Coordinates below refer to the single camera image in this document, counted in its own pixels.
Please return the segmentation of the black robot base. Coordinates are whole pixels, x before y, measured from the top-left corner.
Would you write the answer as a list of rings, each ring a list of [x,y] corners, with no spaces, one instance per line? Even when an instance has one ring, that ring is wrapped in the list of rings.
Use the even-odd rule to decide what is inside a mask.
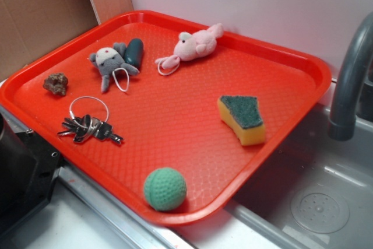
[[[38,133],[1,117],[1,237],[49,204],[61,154]]]

